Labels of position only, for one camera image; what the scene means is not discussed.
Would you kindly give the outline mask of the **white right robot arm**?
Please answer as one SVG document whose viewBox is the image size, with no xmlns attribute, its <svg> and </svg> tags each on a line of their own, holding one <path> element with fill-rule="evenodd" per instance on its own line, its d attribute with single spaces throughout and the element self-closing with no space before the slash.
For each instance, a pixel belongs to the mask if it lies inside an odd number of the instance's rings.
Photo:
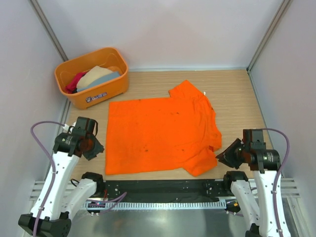
<svg viewBox="0 0 316 237">
<path fill-rule="evenodd" d="M 289 237 L 291 235 L 283 209 L 281 172 L 288 160 L 290 143 L 286 141 L 284 158 L 267 149 L 264 129 L 245 129 L 217 159 L 231 167 L 223 178 L 223 191 L 235 196 L 247 224 L 247 237 Z"/>
</svg>

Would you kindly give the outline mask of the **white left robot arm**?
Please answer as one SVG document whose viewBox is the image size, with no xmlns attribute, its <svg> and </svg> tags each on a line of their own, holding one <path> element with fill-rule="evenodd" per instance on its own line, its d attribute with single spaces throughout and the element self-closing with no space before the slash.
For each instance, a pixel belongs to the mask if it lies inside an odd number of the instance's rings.
<svg viewBox="0 0 316 237">
<path fill-rule="evenodd" d="M 53 151 L 44 149 L 50 169 L 36 203 L 29 214 L 22 214 L 18 225 L 33 237 L 66 237 L 72 219 L 90 197 L 98 198 L 105 191 L 101 174 L 86 172 L 77 186 L 66 195 L 71 174 L 81 157 L 91 160 L 104 151 L 97 140 L 98 122 L 78 117 L 54 140 Z"/>
</svg>

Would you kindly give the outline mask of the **orange t shirt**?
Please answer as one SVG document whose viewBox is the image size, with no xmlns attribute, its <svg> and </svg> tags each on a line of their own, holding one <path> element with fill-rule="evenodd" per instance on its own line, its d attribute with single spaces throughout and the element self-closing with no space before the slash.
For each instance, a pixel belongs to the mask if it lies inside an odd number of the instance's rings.
<svg viewBox="0 0 316 237">
<path fill-rule="evenodd" d="M 217 166 L 221 146 L 211 103 L 187 80 L 168 97 L 109 104 L 107 175 L 182 168 L 199 176 Z"/>
</svg>

